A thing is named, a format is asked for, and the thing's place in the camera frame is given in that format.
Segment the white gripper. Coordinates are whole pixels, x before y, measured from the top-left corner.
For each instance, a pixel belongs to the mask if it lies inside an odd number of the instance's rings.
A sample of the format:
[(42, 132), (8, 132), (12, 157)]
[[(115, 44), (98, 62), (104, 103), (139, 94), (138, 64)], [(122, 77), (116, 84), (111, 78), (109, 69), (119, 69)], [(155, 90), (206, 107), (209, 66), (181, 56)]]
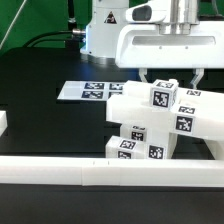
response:
[(148, 1), (125, 12), (115, 56), (120, 68), (194, 69), (190, 87), (196, 89), (204, 69), (224, 68), (224, 21), (198, 19), (197, 1)]

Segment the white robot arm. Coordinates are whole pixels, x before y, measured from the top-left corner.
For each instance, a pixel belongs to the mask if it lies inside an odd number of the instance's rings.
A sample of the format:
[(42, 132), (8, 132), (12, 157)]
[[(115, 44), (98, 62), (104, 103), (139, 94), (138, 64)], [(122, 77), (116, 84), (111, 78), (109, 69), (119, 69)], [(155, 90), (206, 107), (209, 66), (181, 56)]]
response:
[(80, 53), (94, 63), (149, 69), (192, 69), (196, 86), (206, 69), (224, 68), (224, 15), (200, 16), (200, 0), (93, 0)]

